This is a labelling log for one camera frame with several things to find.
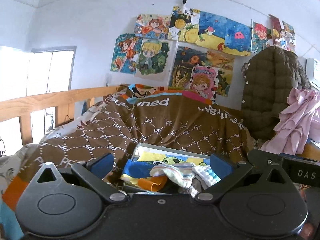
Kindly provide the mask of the beige drawstring pouch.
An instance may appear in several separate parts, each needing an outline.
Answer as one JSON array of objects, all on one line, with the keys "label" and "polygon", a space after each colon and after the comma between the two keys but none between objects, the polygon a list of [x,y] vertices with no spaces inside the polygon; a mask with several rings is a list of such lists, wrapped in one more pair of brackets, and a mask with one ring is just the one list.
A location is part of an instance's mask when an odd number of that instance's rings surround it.
[{"label": "beige drawstring pouch", "polygon": [[201,178],[194,178],[191,186],[187,189],[187,194],[194,198],[206,189],[208,189],[208,186]]}]

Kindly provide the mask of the grey box with cartoon picture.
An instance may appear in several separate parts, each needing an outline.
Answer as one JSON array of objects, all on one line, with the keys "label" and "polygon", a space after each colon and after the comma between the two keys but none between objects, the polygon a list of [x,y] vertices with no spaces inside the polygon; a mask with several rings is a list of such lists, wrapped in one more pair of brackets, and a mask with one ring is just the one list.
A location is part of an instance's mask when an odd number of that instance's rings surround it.
[{"label": "grey box with cartoon picture", "polygon": [[220,182],[207,155],[139,143],[121,174],[124,185],[142,191],[195,196]]}]

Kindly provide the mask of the pink cloth garment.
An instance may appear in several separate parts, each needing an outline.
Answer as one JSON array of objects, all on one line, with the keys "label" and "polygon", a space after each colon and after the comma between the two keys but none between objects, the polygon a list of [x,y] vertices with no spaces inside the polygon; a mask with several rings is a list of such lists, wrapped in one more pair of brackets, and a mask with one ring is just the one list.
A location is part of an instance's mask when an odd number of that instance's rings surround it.
[{"label": "pink cloth garment", "polygon": [[293,88],[288,106],[279,113],[276,135],[261,150],[274,154],[302,154],[308,139],[319,143],[319,92]]}]

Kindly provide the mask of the red-haired girl wall drawing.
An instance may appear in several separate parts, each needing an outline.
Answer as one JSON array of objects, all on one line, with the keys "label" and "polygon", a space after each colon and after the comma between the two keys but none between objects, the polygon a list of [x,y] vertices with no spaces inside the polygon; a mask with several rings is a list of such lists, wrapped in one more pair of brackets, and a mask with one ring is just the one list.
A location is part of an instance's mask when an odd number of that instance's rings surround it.
[{"label": "red-haired girl wall drawing", "polygon": [[135,34],[118,36],[114,46],[110,71],[135,74],[142,40]]}]

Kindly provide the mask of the space and sea wall painting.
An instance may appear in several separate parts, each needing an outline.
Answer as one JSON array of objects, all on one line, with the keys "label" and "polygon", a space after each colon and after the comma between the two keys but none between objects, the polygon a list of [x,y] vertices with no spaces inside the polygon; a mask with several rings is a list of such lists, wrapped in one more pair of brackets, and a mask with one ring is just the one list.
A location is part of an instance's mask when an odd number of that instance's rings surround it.
[{"label": "space and sea wall painting", "polygon": [[174,6],[168,39],[237,56],[251,50],[251,27],[199,9]]}]

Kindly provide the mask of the brown PF patterned blanket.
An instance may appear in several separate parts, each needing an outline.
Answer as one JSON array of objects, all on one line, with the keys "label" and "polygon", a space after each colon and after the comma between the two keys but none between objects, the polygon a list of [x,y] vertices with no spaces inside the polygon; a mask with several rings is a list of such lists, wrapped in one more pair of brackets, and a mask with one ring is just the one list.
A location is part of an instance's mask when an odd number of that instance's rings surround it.
[{"label": "brown PF patterned blanket", "polygon": [[18,177],[30,181],[46,162],[69,167],[112,153],[108,178],[115,181],[138,143],[202,155],[220,153],[233,162],[245,160],[248,153],[247,129],[241,120],[194,92],[144,98],[114,94],[45,136]]}]

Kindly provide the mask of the mermaid girl wall drawing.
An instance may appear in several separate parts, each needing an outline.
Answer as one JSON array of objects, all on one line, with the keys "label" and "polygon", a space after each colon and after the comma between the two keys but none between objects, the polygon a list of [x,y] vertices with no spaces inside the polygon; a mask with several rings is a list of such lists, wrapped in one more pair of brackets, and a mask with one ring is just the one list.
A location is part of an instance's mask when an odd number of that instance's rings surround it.
[{"label": "mermaid girl wall drawing", "polygon": [[166,40],[170,20],[171,16],[169,15],[139,14],[133,32],[142,38]]}]

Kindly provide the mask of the white and blue sock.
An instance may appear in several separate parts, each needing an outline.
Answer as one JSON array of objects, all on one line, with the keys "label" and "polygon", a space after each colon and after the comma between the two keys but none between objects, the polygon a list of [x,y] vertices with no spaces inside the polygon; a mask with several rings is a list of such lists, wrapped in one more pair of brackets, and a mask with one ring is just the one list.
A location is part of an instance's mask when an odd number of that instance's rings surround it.
[{"label": "white and blue sock", "polygon": [[194,166],[192,171],[195,173],[196,179],[200,182],[203,189],[207,189],[221,181],[221,178],[211,169],[209,165]]}]

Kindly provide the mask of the orange cloth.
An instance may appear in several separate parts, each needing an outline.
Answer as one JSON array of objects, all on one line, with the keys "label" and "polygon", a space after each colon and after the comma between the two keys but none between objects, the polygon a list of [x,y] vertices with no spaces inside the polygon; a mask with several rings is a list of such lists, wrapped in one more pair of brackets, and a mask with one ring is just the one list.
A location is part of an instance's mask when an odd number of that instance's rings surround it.
[{"label": "orange cloth", "polygon": [[150,178],[140,178],[137,181],[137,185],[144,190],[158,192],[167,183],[167,176],[150,177]]}]

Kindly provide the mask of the small cartoon wall collage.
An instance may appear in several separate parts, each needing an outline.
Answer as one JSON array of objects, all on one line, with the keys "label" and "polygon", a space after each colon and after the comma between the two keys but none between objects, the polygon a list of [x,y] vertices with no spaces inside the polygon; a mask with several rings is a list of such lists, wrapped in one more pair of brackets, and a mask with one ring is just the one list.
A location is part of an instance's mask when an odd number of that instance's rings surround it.
[{"label": "small cartoon wall collage", "polygon": [[296,36],[293,26],[271,14],[269,14],[269,18],[272,24],[273,45],[294,53],[296,50]]}]

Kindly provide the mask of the dark orange flowers wall painting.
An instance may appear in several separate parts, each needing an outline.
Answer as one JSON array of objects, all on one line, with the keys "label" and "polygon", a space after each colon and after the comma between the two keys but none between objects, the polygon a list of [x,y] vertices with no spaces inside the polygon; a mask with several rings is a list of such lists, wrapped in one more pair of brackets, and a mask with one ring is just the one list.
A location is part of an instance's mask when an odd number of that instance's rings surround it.
[{"label": "dark orange flowers wall painting", "polygon": [[205,99],[228,96],[234,57],[208,50],[179,46],[169,80],[170,87],[187,88]]}]

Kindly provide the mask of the blond boy wall drawing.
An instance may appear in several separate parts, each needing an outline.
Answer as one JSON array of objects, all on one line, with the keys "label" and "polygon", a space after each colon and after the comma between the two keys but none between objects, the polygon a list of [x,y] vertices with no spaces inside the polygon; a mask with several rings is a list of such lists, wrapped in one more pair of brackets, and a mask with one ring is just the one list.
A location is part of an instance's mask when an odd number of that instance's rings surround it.
[{"label": "blond boy wall drawing", "polygon": [[140,48],[135,77],[164,81],[169,73],[172,41],[144,38]]}]

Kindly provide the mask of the red-haired boy wall drawing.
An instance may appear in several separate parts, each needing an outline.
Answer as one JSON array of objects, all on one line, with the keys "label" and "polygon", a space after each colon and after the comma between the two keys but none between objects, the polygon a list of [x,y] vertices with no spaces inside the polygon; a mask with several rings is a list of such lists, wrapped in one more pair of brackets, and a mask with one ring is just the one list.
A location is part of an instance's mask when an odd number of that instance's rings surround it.
[{"label": "red-haired boy wall drawing", "polygon": [[272,44],[271,29],[261,23],[252,22],[251,52],[257,54]]}]

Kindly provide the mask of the pink framed girl wall drawing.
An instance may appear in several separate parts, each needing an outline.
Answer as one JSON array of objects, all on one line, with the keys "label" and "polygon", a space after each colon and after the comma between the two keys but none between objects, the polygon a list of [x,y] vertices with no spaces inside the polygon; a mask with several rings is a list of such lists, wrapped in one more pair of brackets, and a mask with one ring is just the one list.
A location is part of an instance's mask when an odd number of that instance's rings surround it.
[{"label": "pink framed girl wall drawing", "polygon": [[211,66],[196,65],[190,78],[189,88],[205,99],[215,102],[216,92],[219,86],[217,70]]}]

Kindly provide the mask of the striped orange blue sock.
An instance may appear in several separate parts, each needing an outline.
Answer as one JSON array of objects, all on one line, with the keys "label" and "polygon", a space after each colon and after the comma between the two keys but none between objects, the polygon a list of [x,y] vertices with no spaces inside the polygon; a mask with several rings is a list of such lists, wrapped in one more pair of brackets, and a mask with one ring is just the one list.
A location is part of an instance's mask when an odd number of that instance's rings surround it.
[{"label": "striped orange blue sock", "polygon": [[167,176],[168,179],[179,187],[188,189],[196,177],[192,171],[192,167],[194,166],[196,166],[194,163],[158,164],[150,170],[150,176]]}]

